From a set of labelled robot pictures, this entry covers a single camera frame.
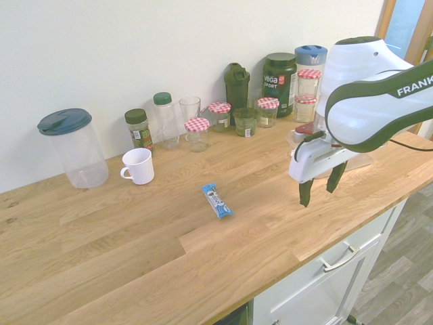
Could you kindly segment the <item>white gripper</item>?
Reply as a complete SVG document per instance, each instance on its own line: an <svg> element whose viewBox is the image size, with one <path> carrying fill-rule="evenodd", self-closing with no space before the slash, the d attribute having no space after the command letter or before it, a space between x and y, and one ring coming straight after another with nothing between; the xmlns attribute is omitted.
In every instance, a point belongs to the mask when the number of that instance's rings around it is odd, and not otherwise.
<svg viewBox="0 0 433 325"><path fill-rule="evenodd" d="M289 167L289 175L299 183L300 204L308 207L311 199L313 178L332 169L327 180L326 190L333 193L336 189L348 160L355 153L347 148L335 148L324 139L302 142L295 149Z"/></svg>

